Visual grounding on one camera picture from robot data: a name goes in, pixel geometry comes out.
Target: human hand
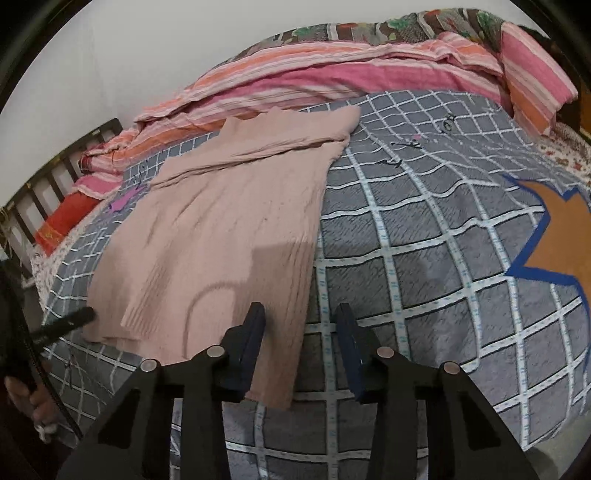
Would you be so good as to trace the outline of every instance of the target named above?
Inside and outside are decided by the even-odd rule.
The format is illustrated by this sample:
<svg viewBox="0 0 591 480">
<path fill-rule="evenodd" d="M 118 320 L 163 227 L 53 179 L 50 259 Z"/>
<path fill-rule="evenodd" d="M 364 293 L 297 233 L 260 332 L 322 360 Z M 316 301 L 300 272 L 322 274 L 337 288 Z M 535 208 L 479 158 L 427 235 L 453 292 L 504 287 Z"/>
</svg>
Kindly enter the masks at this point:
<svg viewBox="0 0 591 480">
<path fill-rule="evenodd" d="M 37 381 L 37 389 L 33 394 L 24 383 L 14 377 L 4 378 L 4 386 L 14 406 L 34 423 L 49 425 L 57 420 L 57 406 L 41 381 Z"/>
</svg>

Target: wooden slat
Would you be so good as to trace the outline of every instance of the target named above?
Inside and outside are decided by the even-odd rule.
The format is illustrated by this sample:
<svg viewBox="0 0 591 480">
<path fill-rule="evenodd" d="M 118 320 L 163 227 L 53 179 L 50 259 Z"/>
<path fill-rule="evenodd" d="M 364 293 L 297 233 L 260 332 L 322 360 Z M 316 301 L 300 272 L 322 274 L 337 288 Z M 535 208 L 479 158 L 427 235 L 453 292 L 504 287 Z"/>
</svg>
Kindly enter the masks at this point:
<svg viewBox="0 0 591 480">
<path fill-rule="evenodd" d="M 2 228 L 1 226 L 0 226 L 0 247 L 2 247 L 2 249 L 4 250 L 4 253 L 6 253 L 6 255 L 8 257 L 8 260 L 6 260 L 5 263 L 7 265 L 9 265 L 11 268 L 16 269 L 23 277 L 30 278 L 31 272 L 24 266 L 20 257 L 17 255 L 17 253 L 12 248 L 12 245 L 8 241 L 8 238 L 6 236 L 4 228 Z"/>
<path fill-rule="evenodd" d="M 21 228 L 21 230 L 23 231 L 23 233 L 25 234 L 25 236 L 27 237 L 27 239 L 33 245 L 35 245 L 35 237 L 31 233 L 31 231 L 29 230 L 29 227 L 27 227 L 27 224 L 25 223 L 25 220 L 22 219 L 21 214 L 18 213 L 18 210 L 17 210 L 17 207 L 16 206 L 14 207 L 14 210 L 12 211 L 12 214 L 14 215 L 14 218 L 17 220 L 18 226 Z"/>
<path fill-rule="evenodd" d="M 111 131 L 115 135 L 118 135 L 119 133 L 121 133 L 122 130 L 123 129 L 121 127 L 121 122 L 119 122 L 119 120 L 116 118 L 113 118 L 113 119 L 109 120 L 108 122 L 105 122 L 100 127 L 95 128 L 92 132 L 87 133 L 83 137 L 76 140 L 72 145 L 68 146 L 67 148 L 65 148 L 64 150 L 59 152 L 48 163 L 46 163 L 39 170 L 37 170 L 37 172 L 27 181 L 27 183 L 30 183 L 31 185 L 35 186 L 39 180 L 41 180 L 43 178 L 47 178 L 48 175 L 51 175 L 51 172 L 53 171 L 53 169 L 61 161 L 66 166 L 68 173 L 72 176 L 72 179 L 74 181 L 76 181 L 78 178 L 78 175 L 76 173 L 76 170 L 72 166 L 72 164 L 69 162 L 70 156 L 75 152 L 86 150 L 88 142 L 90 142 L 92 140 L 98 140 L 98 141 L 104 140 L 104 136 L 103 136 L 104 132 Z M 57 197 L 60 199 L 60 201 L 62 201 L 62 198 L 60 197 L 60 195 L 58 195 L 58 193 L 55 189 L 54 189 L 54 192 L 57 195 Z M 12 196 L 12 198 L 7 203 L 7 205 L 10 204 L 11 202 L 19 203 L 24 197 L 27 196 L 27 194 L 28 194 L 28 187 L 27 187 L 27 185 L 23 185 Z"/>
<path fill-rule="evenodd" d="M 591 92 L 587 87 L 581 89 L 581 124 L 580 128 L 586 132 L 591 132 Z"/>
<path fill-rule="evenodd" d="M 47 179 L 47 181 L 49 182 L 49 185 L 51 186 L 51 189 L 53 190 L 53 193 L 56 194 L 57 200 L 61 203 L 64 201 L 64 194 L 61 192 L 55 178 L 53 177 L 53 174 L 51 172 L 48 172 L 45 175 L 45 178 Z"/>
<path fill-rule="evenodd" d="M 35 204 L 35 207 L 37 207 L 37 210 L 39 210 L 39 213 L 41 214 L 43 219 L 47 220 L 47 212 L 45 211 L 45 208 L 43 207 L 43 205 L 39 201 L 39 198 L 37 197 L 35 190 L 30 189 L 29 196 L 33 199 L 33 203 Z"/>
<path fill-rule="evenodd" d="M 67 157 L 62 157 L 61 162 L 65 165 L 70 177 L 72 177 L 72 181 L 78 180 L 78 174 L 76 173 L 76 170 L 74 170 L 74 165 L 72 165 L 70 159 Z"/>
</svg>

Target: metal screw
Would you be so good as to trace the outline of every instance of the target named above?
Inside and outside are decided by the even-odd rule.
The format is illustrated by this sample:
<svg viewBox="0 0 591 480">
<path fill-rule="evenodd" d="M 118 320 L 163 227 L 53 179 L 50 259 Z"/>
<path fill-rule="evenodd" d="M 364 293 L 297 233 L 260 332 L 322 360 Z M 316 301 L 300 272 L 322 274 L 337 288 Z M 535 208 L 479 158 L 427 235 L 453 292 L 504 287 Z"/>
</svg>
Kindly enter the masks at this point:
<svg viewBox="0 0 591 480">
<path fill-rule="evenodd" d="M 445 362 L 443 369 L 450 375 L 457 375 L 460 373 L 460 365 L 455 362 Z"/>
<path fill-rule="evenodd" d="M 392 358 L 394 356 L 394 350 L 389 346 L 381 346 L 375 352 L 382 358 Z"/>
<path fill-rule="evenodd" d="M 226 351 L 221 345 L 213 345 L 207 349 L 207 356 L 211 358 L 218 358 L 222 356 Z"/>
<path fill-rule="evenodd" d="M 155 370 L 157 366 L 158 362 L 156 360 L 153 358 L 148 358 L 147 360 L 144 360 L 139 367 L 141 368 L 142 372 L 151 372 Z"/>
</svg>

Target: finger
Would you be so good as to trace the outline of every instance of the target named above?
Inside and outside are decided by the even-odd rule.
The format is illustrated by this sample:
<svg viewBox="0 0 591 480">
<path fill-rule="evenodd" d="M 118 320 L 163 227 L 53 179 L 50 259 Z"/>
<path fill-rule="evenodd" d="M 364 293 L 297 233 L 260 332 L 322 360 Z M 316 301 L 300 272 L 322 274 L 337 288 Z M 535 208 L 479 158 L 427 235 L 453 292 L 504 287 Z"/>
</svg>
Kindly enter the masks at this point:
<svg viewBox="0 0 591 480">
<path fill-rule="evenodd" d="M 33 412 L 33 421 L 37 423 L 47 425 L 55 422 L 56 418 L 57 407 L 51 400 L 42 403 Z"/>
<path fill-rule="evenodd" d="M 41 366 L 43 367 L 43 370 L 45 370 L 47 373 L 51 372 L 51 362 L 49 360 L 41 360 Z"/>
<path fill-rule="evenodd" d="M 29 397 L 29 401 L 31 405 L 34 407 L 41 405 L 43 402 L 49 400 L 49 392 L 45 388 L 44 385 L 39 385 L 37 389 L 33 392 L 33 394 Z"/>
<path fill-rule="evenodd" d="M 4 379 L 4 386 L 8 390 L 8 394 L 11 396 L 28 397 L 30 395 L 27 386 L 17 378 L 6 377 Z"/>
</svg>

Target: pink striped blanket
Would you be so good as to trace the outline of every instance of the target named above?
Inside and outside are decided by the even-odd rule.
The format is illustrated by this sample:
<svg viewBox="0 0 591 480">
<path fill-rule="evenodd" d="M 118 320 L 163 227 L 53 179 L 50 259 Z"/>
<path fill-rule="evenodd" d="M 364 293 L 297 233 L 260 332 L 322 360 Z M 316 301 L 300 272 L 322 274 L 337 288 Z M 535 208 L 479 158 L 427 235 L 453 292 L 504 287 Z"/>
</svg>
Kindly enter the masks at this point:
<svg viewBox="0 0 591 480">
<path fill-rule="evenodd" d="M 532 136 L 549 134 L 556 112 L 578 96 L 573 82 L 540 44 L 510 22 L 501 27 L 501 59 L 515 121 Z"/>
<path fill-rule="evenodd" d="M 512 111 L 504 71 L 481 45 L 451 32 L 417 44 L 312 42 L 261 50 L 203 75 L 176 98 L 147 108 L 81 160 L 86 171 L 120 174 L 164 145 L 274 106 L 300 108 L 366 93 L 450 89 L 486 96 Z"/>
</svg>

